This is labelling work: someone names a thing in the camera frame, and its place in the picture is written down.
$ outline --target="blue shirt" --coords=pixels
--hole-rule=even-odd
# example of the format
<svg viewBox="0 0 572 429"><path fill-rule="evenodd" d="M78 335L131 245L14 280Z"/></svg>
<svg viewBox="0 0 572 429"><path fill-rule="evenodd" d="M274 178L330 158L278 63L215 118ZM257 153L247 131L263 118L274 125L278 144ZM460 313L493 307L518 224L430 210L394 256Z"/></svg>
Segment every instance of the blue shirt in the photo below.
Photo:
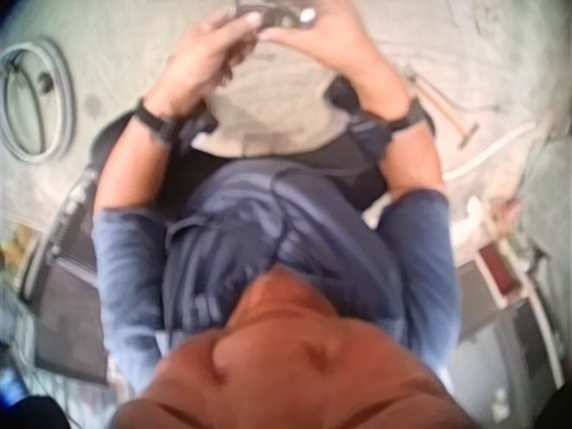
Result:
<svg viewBox="0 0 572 429"><path fill-rule="evenodd" d="M459 331L449 204L418 190L372 231L318 172L278 160L228 164L167 225L149 209L96 219L105 346L136 390L190 335L225 324L245 288L283 264L345 317L386 331L433 370Z"/></svg>

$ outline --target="coiled cable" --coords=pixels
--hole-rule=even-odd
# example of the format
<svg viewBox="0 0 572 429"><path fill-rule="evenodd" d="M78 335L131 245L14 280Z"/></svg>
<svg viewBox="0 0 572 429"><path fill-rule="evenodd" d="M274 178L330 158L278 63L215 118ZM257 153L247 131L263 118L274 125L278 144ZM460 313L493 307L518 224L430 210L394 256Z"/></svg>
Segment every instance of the coiled cable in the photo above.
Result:
<svg viewBox="0 0 572 429"><path fill-rule="evenodd" d="M26 145L16 136L8 114L8 85L10 76L19 71L18 61L22 55L34 54L46 66L51 78L56 102L55 133L51 144L43 151L35 154L26 149ZM0 55L0 138L4 147L13 157L25 164L42 164L61 156L72 142L75 131L75 104L73 98L72 79L67 65L58 48L46 38L10 46ZM38 123L42 129L41 113L36 108Z"/></svg>

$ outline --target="man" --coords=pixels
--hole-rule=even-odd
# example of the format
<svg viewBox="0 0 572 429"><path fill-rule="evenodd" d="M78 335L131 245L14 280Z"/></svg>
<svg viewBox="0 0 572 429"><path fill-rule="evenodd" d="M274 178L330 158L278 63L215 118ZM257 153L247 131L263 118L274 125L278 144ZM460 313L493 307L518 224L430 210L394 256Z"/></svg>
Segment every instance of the man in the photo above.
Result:
<svg viewBox="0 0 572 429"><path fill-rule="evenodd" d="M431 371L458 337L432 133L350 0L318 13L309 30L260 30L258 14L198 24L106 162L94 230L105 344L141 392L113 427L473 427ZM189 117L257 33L343 75L391 126L378 156L393 203L376 231L334 181L276 159L222 166L172 224L154 209L176 141L162 121Z"/></svg>

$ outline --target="concrete floor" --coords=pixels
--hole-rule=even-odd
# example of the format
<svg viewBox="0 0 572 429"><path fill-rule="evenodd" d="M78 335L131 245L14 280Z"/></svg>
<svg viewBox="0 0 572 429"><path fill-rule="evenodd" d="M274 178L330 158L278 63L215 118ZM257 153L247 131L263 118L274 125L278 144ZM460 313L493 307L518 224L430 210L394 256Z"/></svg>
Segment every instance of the concrete floor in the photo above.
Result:
<svg viewBox="0 0 572 429"><path fill-rule="evenodd" d="M134 106L160 73L174 43L194 21L225 0L22 0L2 32L2 46L45 35L71 68L78 125L69 154L30 168L2 156L3 216L45 230L88 161L99 130ZM536 130L491 161L452 181L453 218L467 217L471 197L486 202L515 191L528 149L569 109L570 2L567 0L357 0L379 47L400 67L411 66L457 102L499 105L497 112L463 114L481 130L464 150L430 104L438 122L445 171L477 156L522 123ZM300 55L260 46L235 81L213 99L223 126L207 143L221 155L300 152L323 145L344 127L343 115L321 100L332 74ZM464 259L482 240L460 233Z"/></svg>

